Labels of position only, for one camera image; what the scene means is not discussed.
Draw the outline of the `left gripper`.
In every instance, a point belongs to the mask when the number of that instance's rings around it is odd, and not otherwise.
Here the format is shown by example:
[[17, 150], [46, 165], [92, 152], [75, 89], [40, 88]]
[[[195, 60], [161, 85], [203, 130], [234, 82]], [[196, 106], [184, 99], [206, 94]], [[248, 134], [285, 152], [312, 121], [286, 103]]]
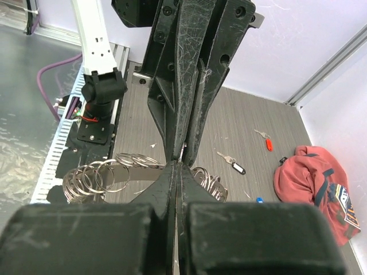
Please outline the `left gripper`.
[[150, 27], [134, 76], [151, 85], [148, 107], [167, 162], [178, 160], [188, 132], [196, 83], [225, 77], [244, 35], [264, 16], [252, 1], [112, 1], [128, 28]]

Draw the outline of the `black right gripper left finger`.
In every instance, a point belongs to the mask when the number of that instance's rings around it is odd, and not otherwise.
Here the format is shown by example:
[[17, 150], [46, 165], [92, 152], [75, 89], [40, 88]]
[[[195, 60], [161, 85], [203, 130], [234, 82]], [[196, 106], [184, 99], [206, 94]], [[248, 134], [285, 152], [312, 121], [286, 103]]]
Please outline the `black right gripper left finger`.
[[31, 204], [1, 234], [2, 274], [172, 274], [175, 163], [127, 204]]

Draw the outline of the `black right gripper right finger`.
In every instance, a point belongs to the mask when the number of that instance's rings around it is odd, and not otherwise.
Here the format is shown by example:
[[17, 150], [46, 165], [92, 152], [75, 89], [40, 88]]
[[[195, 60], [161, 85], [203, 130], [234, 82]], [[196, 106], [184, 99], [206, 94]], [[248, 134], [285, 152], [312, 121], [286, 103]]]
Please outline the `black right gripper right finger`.
[[181, 274], [346, 274], [329, 229], [314, 206], [219, 202], [177, 168]]

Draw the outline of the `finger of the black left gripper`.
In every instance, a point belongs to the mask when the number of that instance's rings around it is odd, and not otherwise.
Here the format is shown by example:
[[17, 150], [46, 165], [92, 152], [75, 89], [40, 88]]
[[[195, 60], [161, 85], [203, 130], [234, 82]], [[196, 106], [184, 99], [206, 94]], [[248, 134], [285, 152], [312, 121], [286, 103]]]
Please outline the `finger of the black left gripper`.
[[197, 65], [193, 108], [183, 162], [191, 167], [197, 157], [206, 118], [255, 14], [252, 1], [216, 1], [206, 28]]

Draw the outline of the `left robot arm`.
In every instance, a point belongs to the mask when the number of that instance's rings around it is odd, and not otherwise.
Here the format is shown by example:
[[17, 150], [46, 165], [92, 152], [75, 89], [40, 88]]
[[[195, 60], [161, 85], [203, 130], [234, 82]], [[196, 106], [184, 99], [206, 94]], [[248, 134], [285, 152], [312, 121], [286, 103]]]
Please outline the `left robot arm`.
[[[192, 166], [209, 109], [246, 32], [263, 15], [252, 1], [112, 1], [128, 28], [150, 27], [142, 66], [150, 80], [147, 105], [167, 161]], [[127, 84], [110, 49], [100, 1], [73, 1], [84, 67], [82, 94], [89, 119], [111, 116]]]

